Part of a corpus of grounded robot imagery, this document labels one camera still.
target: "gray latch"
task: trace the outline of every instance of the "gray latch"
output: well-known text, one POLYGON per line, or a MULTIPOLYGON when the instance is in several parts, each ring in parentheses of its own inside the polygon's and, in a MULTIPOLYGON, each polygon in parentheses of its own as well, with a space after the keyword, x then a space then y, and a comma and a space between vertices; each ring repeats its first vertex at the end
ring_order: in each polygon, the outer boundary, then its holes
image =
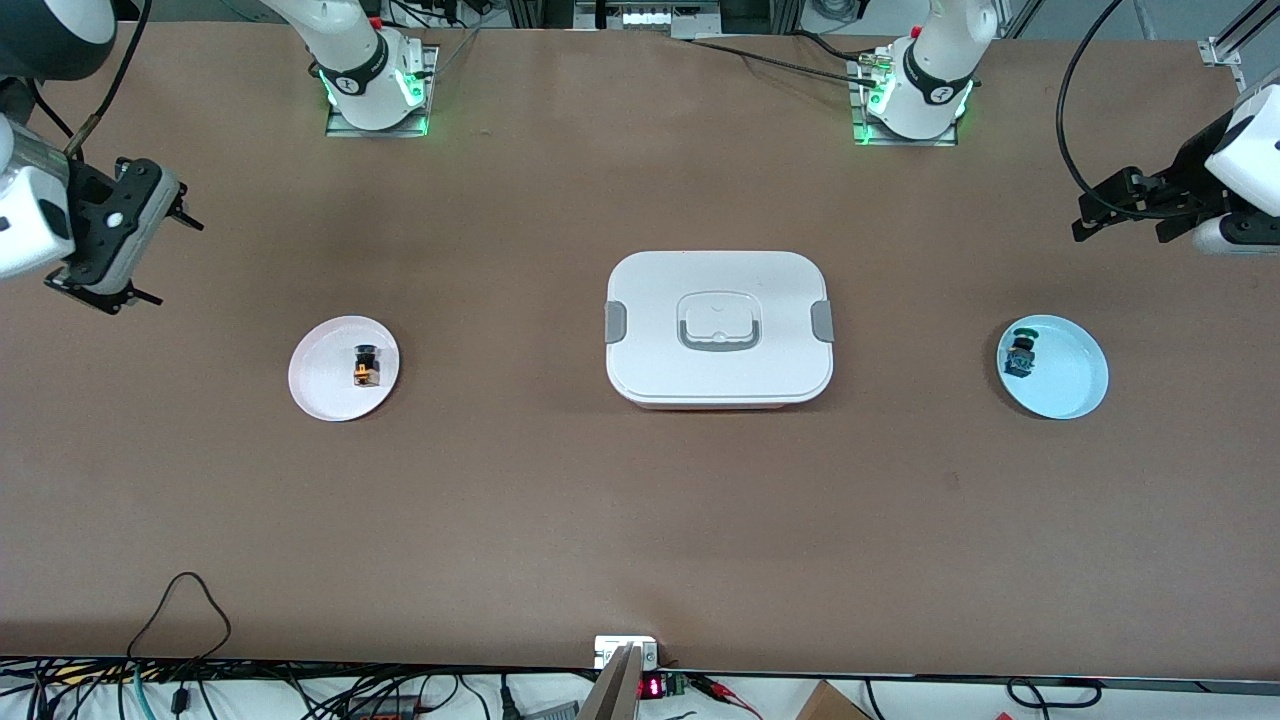
POLYGON ((822 342, 836 342, 836 328, 831 324, 831 302, 819 300, 810 305, 809 322, 813 324, 813 337, 822 342))
POLYGON ((604 345, 613 345, 627 337, 627 306, 617 300, 604 304, 604 345))

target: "power cord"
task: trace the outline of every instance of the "power cord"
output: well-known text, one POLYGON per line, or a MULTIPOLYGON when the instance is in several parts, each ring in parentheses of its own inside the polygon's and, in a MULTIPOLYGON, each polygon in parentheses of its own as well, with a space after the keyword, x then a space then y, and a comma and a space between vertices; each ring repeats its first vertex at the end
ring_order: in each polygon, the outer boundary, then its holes
POLYGON ((879 711, 879 703, 876 702, 876 688, 872 687, 872 679, 863 678, 863 683, 867 684, 867 700, 872 703, 872 712, 876 714, 876 720, 884 720, 884 714, 879 711))
POLYGON ((814 42, 814 45, 817 45, 818 47, 822 47, 823 53, 826 53, 828 55, 832 55, 835 58, 840 58, 841 60, 845 60, 845 61, 854 61, 854 63, 856 63, 860 56, 876 51, 874 47, 868 47, 867 50, 856 50, 854 53, 845 53, 842 50, 836 50, 820 35, 818 35, 817 32, 809 32, 806 29, 796 29, 791 35, 794 35, 796 37, 804 37, 804 38, 812 40, 814 42))
POLYGON ((1098 202, 1107 210, 1119 214, 1120 217, 1135 220, 1169 220, 1172 218, 1190 218, 1198 215, 1199 210, 1153 213, 1149 210, 1130 210, 1120 208, 1119 205, 1112 205, 1084 179, 1084 176, 1080 174, 1080 169, 1075 165, 1075 160, 1071 158, 1071 151, 1066 147, 1066 131, 1062 128, 1062 117, 1066 113, 1066 91, 1071 87, 1071 77, 1075 76, 1075 67, 1080 63, 1080 56, 1084 55, 1084 49, 1089 46, 1089 42, 1093 41, 1093 36, 1098 33, 1098 28, 1102 27, 1102 23, 1107 22, 1107 18, 1116 12, 1116 8, 1119 8, 1121 3, 1124 3, 1124 0, 1112 0, 1111 4, 1107 5, 1107 9, 1102 10, 1102 14, 1098 15, 1097 20, 1094 20, 1093 27, 1091 27, 1089 31, 1084 33, 1084 38, 1080 40, 1079 47, 1076 47, 1075 54, 1071 55, 1071 61, 1066 64, 1066 74, 1062 76, 1062 87, 1057 92, 1057 110, 1053 115, 1053 129, 1057 132, 1057 150, 1062 154, 1062 161, 1066 163, 1066 172, 1071 173, 1071 179, 1075 181, 1075 184, 1080 186, 1080 190, 1083 190, 1084 193, 1093 201, 1098 202))
MULTIPOLYGON (((124 656, 128 660, 133 660, 134 661, 134 664, 133 664, 133 693, 138 698, 138 705, 142 706, 142 714, 146 715, 146 720, 156 720, 156 716, 151 711, 151 706, 147 703, 146 694, 142 692, 142 666, 141 666, 141 664, 138 664, 136 661, 137 657, 133 655, 133 651, 137 647, 138 641, 142 639, 142 635, 145 635, 147 633, 147 630, 151 629, 151 625, 156 621, 156 618, 159 618, 160 612, 164 611, 164 606, 165 606, 166 602, 169 602, 169 596, 173 593, 173 588, 177 587, 178 582, 182 580, 183 578, 192 578, 193 580, 196 580, 196 583, 200 584, 200 589, 201 589, 201 592, 205 593, 205 600, 209 602, 209 606, 214 609, 214 612, 216 612, 218 618, 220 618, 221 621, 223 621, 223 637, 211 648, 209 648, 205 652, 202 652, 202 653, 195 656, 195 657, 192 657, 191 660, 187 660, 186 662, 183 662, 178 667, 178 671, 180 673, 182 670, 184 670, 189 665, 196 664, 196 662, 201 662, 202 660, 207 659, 210 655, 218 652, 224 644, 227 644, 227 641, 232 639, 232 620, 230 620, 230 618, 227 616, 227 611, 224 611, 223 607, 220 605, 218 605, 218 601, 214 600, 214 594, 209 591, 209 584, 205 583, 205 579, 201 578, 198 573, 192 573, 191 570, 186 570, 186 571, 182 571, 182 573, 178 573, 177 575, 174 575, 169 580, 169 584, 165 585, 164 594, 160 596, 160 602, 156 603, 156 609, 151 611, 151 616, 147 618, 147 621, 142 625, 142 629, 140 629, 138 633, 136 635, 133 635, 133 639, 129 641, 128 647, 124 650, 124 656)), ((205 696, 204 680, 201 680, 201 684, 200 684, 200 694, 205 696)), ((178 684, 178 689, 173 692, 173 698, 169 701, 169 708, 173 712, 174 717, 182 715, 183 711, 187 710, 187 707, 189 706, 189 703, 191 703, 191 693, 187 692, 187 688, 183 687, 183 683, 179 683, 178 684)), ((209 705, 207 697, 205 700, 205 705, 206 706, 209 705)))
POLYGON ((520 714, 520 708, 516 707, 516 701, 511 697, 511 688, 507 685, 507 674, 502 674, 502 689, 498 691, 502 696, 502 720, 522 720, 524 715, 520 714))
POLYGON ((1048 716, 1048 711, 1051 707, 1055 710, 1084 710, 1085 707, 1093 707, 1094 705, 1097 705, 1102 700, 1102 683, 1098 683, 1096 680, 1091 680, 1091 683, 1092 684, 1089 685, 1089 688, 1093 691, 1093 697, 1083 700, 1080 702, 1046 701, 1044 696, 1039 692, 1039 688, 1037 688, 1036 684, 1028 680, 1027 678, 1010 678, 1009 682, 1005 683, 1005 692, 1009 693, 1009 700, 1016 702, 1018 705, 1028 710, 1039 710, 1043 714, 1044 720, 1051 720, 1051 717, 1048 716), (1036 700, 1034 701, 1023 700, 1021 697, 1018 696, 1016 692, 1014 692, 1015 687, 1029 689, 1036 700))
POLYGON ((838 79, 840 82, 851 82, 860 85, 863 87, 876 87, 876 81, 870 78, 851 77, 841 73, 832 73, 828 70, 819 70, 817 68, 806 68, 804 65, 797 65, 795 63, 787 63, 786 60, 778 60, 776 58, 765 58, 764 55, 756 55, 755 53, 748 53, 746 50, 739 50, 737 47, 726 47, 723 45, 712 45, 709 42, 698 42, 695 40, 685 40, 690 45, 698 47, 707 47, 708 50, 719 50, 721 53, 728 53, 731 55, 737 55, 740 58, 748 58, 750 60, 759 60, 760 63, 768 63, 771 65, 777 65, 780 68, 786 68, 797 73, 805 73, 817 77, 824 77, 831 79, 838 79))
POLYGON ((209 584, 205 583, 205 579, 201 578, 198 573, 192 573, 191 570, 184 570, 182 573, 178 573, 177 575, 173 577, 173 579, 169 580, 169 584, 165 585, 165 588, 164 588, 164 594, 160 596, 160 602, 156 605, 156 609, 151 611, 151 616, 147 618, 147 621, 142 625, 142 629, 138 630, 138 633, 136 635, 133 635, 133 639, 129 641, 128 647, 124 648, 124 656, 127 659, 129 659, 129 660, 137 660, 137 656, 133 655, 133 650, 137 647, 138 641, 142 639, 142 635, 147 634, 147 630, 151 629, 151 625, 156 621, 156 618, 160 616, 160 612, 164 610, 165 602, 169 601, 169 594, 173 593, 173 588, 178 584, 178 580, 180 580, 183 578, 191 578, 191 579, 196 580, 196 583, 200 584, 200 589, 201 589, 201 592, 205 593, 205 600, 209 601, 209 606, 214 609, 214 612, 216 612, 218 618, 220 618, 221 621, 223 621, 223 637, 221 637, 221 639, 219 639, 218 643, 214 647, 211 647, 211 648, 206 650, 205 652, 201 652, 200 655, 197 655, 196 657, 193 657, 192 661, 197 661, 198 662, 201 660, 205 660, 210 655, 212 655, 212 653, 218 652, 219 650, 221 650, 221 647, 224 644, 227 644, 227 641, 232 639, 232 620, 230 620, 230 618, 227 616, 227 612, 223 610, 223 607, 220 605, 218 605, 218 601, 214 600, 214 594, 211 592, 209 592, 209 584))
POLYGON ((458 683, 458 676, 454 675, 453 676, 453 692, 449 693, 449 697, 442 700, 434 707, 428 707, 428 706, 422 705, 422 693, 426 692, 426 684, 431 682, 433 676, 434 675, 428 675, 426 679, 422 680, 422 687, 417 688, 417 702, 413 705, 413 715, 426 715, 428 712, 434 712, 434 711, 444 707, 445 705, 449 705, 449 701, 453 700, 453 696, 458 694, 458 685, 461 683, 458 683))
POLYGON ((480 701, 480 707, 484 708, 484 720, 493 720, 493 717, 489 716, 489 703, 484 701, 484 696, 477 693, 475 688, 468 685, 467 679, 463 678, 462 675, 458 675, 458 682, 462 683, 462 687, 466 688, 471 694, 476 696, 476 700, 480 701))
POLYGON ((63 155, 73 158, 79 152, 81 146, 88 140, 90 133, 93 128, 102 122, 102 117, 106 115, 106 110, 111 106, 115 100, 115 94, 120 90, 120 83, 124 82, 124 74, 129 72, 129 64, 133 63, 133 54, 138 51, 138 42, 142 41, 142 32, 147 29, 147 20, 151 19, 151 5, 154 0, 142 0, 142 12, 138 13, 138 26, 133 31, 133 37, 129 38, 128 47, 124 49, 124 58, 120 60, 120 67, 115 70, 115 77, 111 78, 111 86, 106 90, 106 96, 102 97, 102 102, 99 104, 97 110, 84 119, 76 135, 72 136, 67 147, 63 149, 63 155))
POLYGON ((733 691, 728 689, 723 683, 717 683, 707 675, 700 675, 695 673, 689 673, 685 675, 689 680, 689 687, 703 693, 704 696, 714 700, 716 702, 723 702, 724 705, 732 705, 740 710, 745 710, 751 715, 755 715, 755 720, 764 720, 764 716, 759 714, 749 702, 737 696, 733 691))

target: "black cable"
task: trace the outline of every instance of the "black cable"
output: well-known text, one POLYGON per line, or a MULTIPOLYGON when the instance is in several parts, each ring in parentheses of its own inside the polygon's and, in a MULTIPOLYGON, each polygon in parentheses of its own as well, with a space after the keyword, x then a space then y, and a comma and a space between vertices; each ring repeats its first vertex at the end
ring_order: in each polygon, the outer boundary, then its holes
POLYGON ((867 683, 867 700, 872 703, 872 712, 876 714, 876 720, 884 720, 884 714, 879 711, 879 703, 876 702, 876 688, 872 687, 872 679, 863 678, 863 682, 867 683))
POLYGON ((164 589, 164 594, 160 596, 160 602, 156 605, 156 609, 151 612, 151 618, 147 618, 147 621, 142 625, 142 629, 138 630, 138 634, 133 635, 133 639, 129 641, 128 647, 124 648, 125 657, 128 657, 129 660, 137 660, 137 656, 133 655, 133 648, 138 644, 138 641, 142 639, 142 635, 145 635, 147 630, 151 629, 151 624, 156 621, 156 618, 159 618, 160 612, 164 610, 164 603, 168 602, 169 593, 173 592, 173 588, 174 585, 178 584, 178 580, 183 578, 191 578, 197 583, 200 583, 200 589, 201 592, 205 593, 205 600, 209 601, 209 606, 212 607, 214 612, 216 612, 218 616, 223 620, 223 638, 218 641, 218 644, 215 644, 214 647, 197 655, 195 660, 197 661, 205 660, 210 655, 221 650, 221 647, 227 644, 227 641, 232 639, 232 620, 230 618, 227 616, 227 612, 223 610, 223 607, 218 605, 218 601, 214 600, 214 594, 209 592, 209 585, 205 584, 205 579, 201 578, 200 574, 197 573, 192 573, 191 570, 184 570, 182 573, 178 573, 177 575, 173 577, 173 579, 169 580, 169 584, 164 589))
POLYGON ((1093 707, 1097 705, 1098 701, 1102 700, 1102 683, 1094 682, 1089 685, 1089 689, 1093 691, 1093 697, 1080 702, 1048 702, 1044 700, 1044 696, 1041 694, 1039 688, 1037 688, 1036 684, 1027 678, 1010 678, 1009 682, 1005 683, 1005 692, 1009 693, 1009 700, 1028 710, 1039 710, 1044 715, 1044 720, 1051 720, 1048 716, 1051 707, 1055 710, 1084 710, 1085 707, 1093 707), (1014 687, 1023 687, 1032 691, 1036 700, 1025 701, 1018 697, 1018 693, 1014 692, 1014 687))
POLYGON ((298 678, 293 674, 293 667, 291 667, 288 662, 284 664, 284 679, 287 683, 293 685, 293 689, 298 693, 298 697, 302 698, 302 706, 306 707, 307 711, 315 710, 316 701, 310 694, 307 694, 307 691, 302 689, 302 683, 298 682, 298 678))
POLYGON ((115 100, 115 94, 120 90, 120 83, 124 82, 124 74, 129 72, 129 64, 133 63, 133 54, 138 50, 138 42, 142 41, 142 32, 147 29, 147 20, 151 18, 151 5, 154 0, 142 0, 142 12, 138 14, 138 26, 133 31, 133 37, 129 38, 128 47, 124 49, 124 58, 120 60, 120 67, 115 70, 115 77, 111 78, 111 86, 106 88, 106 95, 102 97, 102 102, 99 104, 97 110, 93 110, 84 123, 81 124, 76 135, 72 136, 70 142, 63 150, 63 154, 68 158, 74 156, 79 152, 79 149, 88 140, 90 133, 93 128, 102 122, 102 115, 106 115, 106 110, 111 106, 115 100))
POLYGON ((805 38, 809 38, 809 40, 812 40, 812 41, 813 41, 813 42, 814 42, 814 44, 815 44, 815 45, 817 45, 818 47, 822 47, 823 53, 826 53, 826 54, 828 54, 828 55, 833 55, 833 56, 836 56, 836 58, 840 58, 841 60, 850 60, 850 61, 854 61, 854 63, 856 63, 856 61, 858 61, 858 58, 859 58, 859 56, 861 56, 861 55, 867 55, 867 54, 869 54, 869 53, 874 53, 874 51, 876 51, 876 49, 874 49, 874 47, 868 47, 867 50, 856 50, 856 51, 854 51, 854 53, 845 53, 845 51, 842 51, 842 50, 836 50, 836 49, 835 49, 835 47, 833 47, 833 46, 832 46, 832 45, 831 45, 829 42, 827 42, 827 41, 826 41, 826 40, 824 40, 824 38, 823 38, 823 37, 822 37, 820 35, 818 35, 817 32, 809 32, 809 31, 806 31, 806 29, 796 29, 796 31, 795 31, 795 32, 792 32, 791 35, 795 35, 795 36, 797 36, 797 37, 805 37, 805 38))
POLYGON ((1062 128, 1062 117, 1066 114, 1066 91, 1071 86, 1071 77, 1075 76, 1075 67, 1080 63, 1080 56, 1084 55, 1084 49, 1089 46, 1089 42, 1093 41, 1093 36, 1098 33, 1098 28, 1102 27, 1102 23, 1107 22, 1107 18, 1111 17, 1111 13, 1115 13, 1116 8, 1119 8, 1121 3, 1124 3, 1124 0, 1111 0, 1107 9, 1102 10, 1102 14, 1098 15, 1097 20, 1094 20, 1093 27, 1084 33, 1084 38, 1080 40, 1079 47, 1075 49, 1075 55, 1071 55, 1071 61, 1066 64, 1066 74, 1062 76, 1062 87, 1057 92, 1057 111, 1053 117, 1053 129, 1057 132, 1057 150, 1062 154, 1062 161, 1066 163, 1066 172, 1071 173, 1071 179, 1075 181, 1075 184, 1080 186, 1080 190, 1083 190, 1085 195, 1112 213, 1117 213, 1121 217, 1135 220, 1169 220, 1172 218, 1190 218, 1198 215, 1199 210, 1152 213, 1149 210, 1129 210, 1120 208, 1119 205, 1112 205, 1106 197, 1102 197, 1098 191, 1093 190, 1093 186, 1091 186, 1088 181, 1084 179, 1084 176, 1080 174, 1080 169, 1075 165, 1075 160, 1071 159, 1071 151, 1066 147, 1066 131, 1062 128))
POLYGON ((448 705, 449 701, 453 700, 453 696, 458 694, 458 685, 461 683, 458 683, 458 676, 454 675, 453 676, 453 692, 449 693, 449 697, 447 697, 443 701, 440 701, 439 703, 436 703, 435 707, 428 707, 428 706, 422 705, 422 693, 426 692, 426 684, 430 683, 431 678, 434 678, 434 676, 435 675, 428 675, 426 678, 422 679, 422 687, 420 687, 417 689, 417 705, 413 707, 413 715, 425 715, 428 712, 433 712, 435 710, 439 710, 439 708, 444 707, 445 705, 448 705))
POLYGON ((426 22, 426 20, 422 19, 424 15, 429 17, 429 18, 438 18, 438 19, 442 19, 442 20, 448 20, 449 24, 457 23, 457 24, 462 26, 463 29, 467 27, 467 23, 460 20, 458 18, 451 18, 451 17, 448 17, 445 14, 435 13, 433 10, 428 10, 428 9, 424 9, 424 8, 410 8, 408 5, 406 5, 404 3, 402 3, 401 0, 390 0, 390 3, 392 3, 392 5, 396 5, 401 10, 408 13, 417 22, 422 23, 424 27, 430 27, 430 24, 431 24, 431 23, 429 23, 429 22, 426 22))
POLYGON ((764 55, 756 55, 755 53, 748 53, 746 50, 739 50, 736 47, 726 47, 723 45, 710 45, 707 42, 696 42, 694 40, 686 40, 685 42, 695 45, 698 47, 707 47, 710 50, 719 50, 721 53, 730 53, 732 55, 739 55, 741 58, 749 58, 751 60, 759 60, 762 63, 768 63, 771 65, 777 65, 780 68, 786 68, 788 70, 795 70, 797 73, 805 73, 810 76, 826 77, 831 79, 838 79, 841 82, 852 82, 855 85, 861 85, 863 87, 876 87, 876 81, 870 78, 855 78, 847 74, 832 73, 828 70, 819 70, 817 68, 806 68, 804 65, 796 65, 795 63, 787 63, 786 60, 778 60, 774 58, 765 58, 764 55))
POLYGON ((480 701, 480 707, 484 708, 484 720, 493 720, 493 717, 489 716, 489 703, 484 701, 484 696, 481 696, 480 693, 476 692, 475 688, 468 685, 467 679, 463 678, 462 675, 458 675, 458 682, 462 683, 463 688, 471 691, 471 694, 476 696, 476 700, 480 701))
MULTIPOLYGON (((58 114, 58 111, 54 110, 54 108, 45 100, 45 96, 40 94, 40 86, 36 85, 36 81, 27 78, 27 91, 31 92, 31 99, 36 101, 36 106, 40 108, 42 113, 49 115, 49 119, 52 120, 55 126, 58 126, 58 129, 63 131, 63 135, 65 135, 68 138, 76 135, 72 131, 70 126, 68 126, 63 120, 63 118, 58 114)), ((76 159, 83 163, 84 151, 76 150, 76 159)))
POLYGON ((101 684, 104 679, 106 679, 105 671, 100 673, 96 678, 93 678, 93 682, 90 683, 87 691, 84 691, 83 693, 79 693, 77 691, 76 705, 73 705, 70 712, 67 714, 67 720, 76 720, 77 717, 79 717, 81 706, 84 705, 84 701, 88 700, 91 694, 93 694, 93 691, 97 689, 97 685, 101 684))
POLYGON ((205 711, 209 712, 211 720, 218 720, 218 714, 214 712, 214 703, 209 702, 209 693, 205 692, 205 682, 196 680, 196 685, 200 687, 200 700, 205 701, 205 711))

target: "metal mounting plate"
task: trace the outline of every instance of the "metal mounting plate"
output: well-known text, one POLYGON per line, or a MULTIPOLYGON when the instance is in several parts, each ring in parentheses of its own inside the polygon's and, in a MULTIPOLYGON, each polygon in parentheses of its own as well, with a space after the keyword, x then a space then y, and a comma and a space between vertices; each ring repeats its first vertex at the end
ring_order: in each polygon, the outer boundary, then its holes
POLYGON ((641 656, 645 671, 658 669, 658 641, 649 635, 595 635, 595 662, 593 667, 603 670, 618 647, 639 643, 644 655, 641 656))
POLYGON ((1220 55, 1217 49, 1217 38, 1211 37, 1208 40, 1201 40, 1196 44, 1196 47, 1201 51, 1201 60, 1204 63, 1206 68, 1230 68, 1231 77, 1235 79, 1235 87, 1240 92, 1248 83, 1244 81, 1244 68, 1240 64, 1239 53, 1229 53, 1226 55, 1220 55))

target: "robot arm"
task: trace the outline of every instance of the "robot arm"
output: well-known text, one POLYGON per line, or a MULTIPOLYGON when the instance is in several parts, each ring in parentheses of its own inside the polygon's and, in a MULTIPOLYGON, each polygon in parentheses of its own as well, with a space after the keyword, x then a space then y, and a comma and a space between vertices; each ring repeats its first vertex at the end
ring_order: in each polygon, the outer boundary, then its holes
POLYGON ((356 128, 390 128, 426 101, 422 41, 374 29, 357 0, 262 3, 302 36, 329 102, 356 128))
MULTIPOLYGON (((1093 190, 1124 210, 1174 215, 1156 224, 1160 242, 1192 233, 1208 255, 1280 254, 1280 69, 1183 143, 1169 168, 1151 177, 1124 168, 1093 190)), ((1083 242, 1129 219, 1085 193, 1071 231, 1083 242)))
POLYGON ((991 0, 931 0, 919 35, 888 46, 890 69, 867 110, 902 137, 938 137, 963 111, 997 24, 991 0))
MULTIPOLYGON (((302 36, 329 101, 360 129, 399 123, 426 100, 422 44, 375 29, 356 0, 265 0, 302 36)), ((0 0, 0 76, 81 79, 115 41, 110 0, 0 0)), ((60 260, 45 284, 116 314, 160 299, 132 275, 165 218, 186 214, 187 188, 146 159, 116 161, 110 177, 67 158, 0 115, 0 279, 60 260)))

